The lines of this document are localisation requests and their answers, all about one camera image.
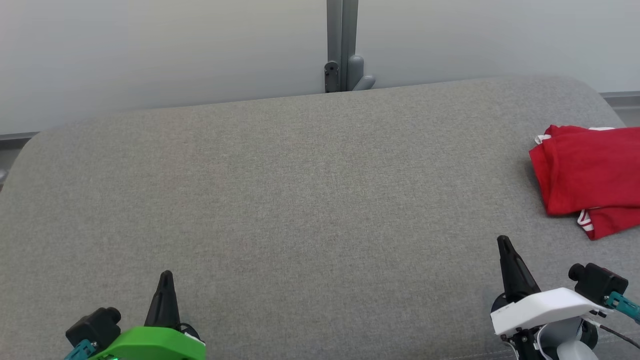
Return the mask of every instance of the folded red garment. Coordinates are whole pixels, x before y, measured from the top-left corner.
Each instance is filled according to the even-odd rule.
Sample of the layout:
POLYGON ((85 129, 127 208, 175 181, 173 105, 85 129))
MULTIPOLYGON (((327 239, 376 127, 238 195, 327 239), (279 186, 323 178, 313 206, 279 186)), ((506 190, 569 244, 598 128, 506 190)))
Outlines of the folded red garment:
POLYGON ((529 156, 549 215, 584 210, 578 223, 592 240, 640 225, 640 127, 545 134, 529 156))

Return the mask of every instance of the gray fabric surface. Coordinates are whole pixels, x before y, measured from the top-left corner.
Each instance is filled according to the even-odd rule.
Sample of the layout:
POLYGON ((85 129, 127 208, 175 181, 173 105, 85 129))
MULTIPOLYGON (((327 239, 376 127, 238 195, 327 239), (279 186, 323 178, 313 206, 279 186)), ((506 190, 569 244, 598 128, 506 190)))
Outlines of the gray fabric surface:
MULTIPOLYGON (((500 234, 544 290, 594 262, 640 299, 640 231, 591 242, 545 216, 527 151, 549 124, 623 126, 583 83, 523 77, 40 133, 0 193, 2 358, 61 359, 67 327, 100 306, 141 325, 166 269, 208 359, 511 358, 489 317, 500 234)), ((602 359, 637 358, 612 340, 602 359)))

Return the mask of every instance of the teal connector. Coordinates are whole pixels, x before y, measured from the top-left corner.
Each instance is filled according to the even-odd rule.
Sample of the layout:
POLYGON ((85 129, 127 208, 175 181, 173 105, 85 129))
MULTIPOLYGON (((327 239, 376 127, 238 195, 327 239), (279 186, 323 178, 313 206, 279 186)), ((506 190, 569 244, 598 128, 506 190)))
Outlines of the teal connector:
POLYGON ((626 297, 613 291, 605 303, 624 315, 634 319, 636 323, 640 325, 640 306, 635 302, 632 302, 626 297))
POLYGON ((65 356, 65 360, 87 360, 94 353, 95 347, 89 340, 84 339, 71 350, 69 355, 65 356))

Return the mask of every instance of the white panel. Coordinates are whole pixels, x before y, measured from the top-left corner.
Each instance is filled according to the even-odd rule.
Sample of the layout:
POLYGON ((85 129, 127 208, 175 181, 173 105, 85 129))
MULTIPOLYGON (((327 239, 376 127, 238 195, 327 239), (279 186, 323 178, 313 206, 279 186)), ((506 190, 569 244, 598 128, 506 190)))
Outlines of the white panel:
POLYGON ((0 134, 323 92, 325 0, 0 1, 0 134))
POLYGON ((638 0, 363 0, 356 53, 375 87, 564 74, 640 90, 638 0))

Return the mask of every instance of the floor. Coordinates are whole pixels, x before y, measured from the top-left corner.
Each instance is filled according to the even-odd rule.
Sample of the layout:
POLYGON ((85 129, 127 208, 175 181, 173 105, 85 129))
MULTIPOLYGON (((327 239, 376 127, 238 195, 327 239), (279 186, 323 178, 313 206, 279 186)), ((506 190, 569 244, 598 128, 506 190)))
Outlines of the floor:
MULTIPOLYGON (((627 126, 640 126, 640 108, 634 106, 621 106, 614 108, 620 119, 627 126)), ((0 147, 0 169, 9 170, 13 165, 13 161, 18 156, 21 147, 15 144, 8 148, 0 147)))

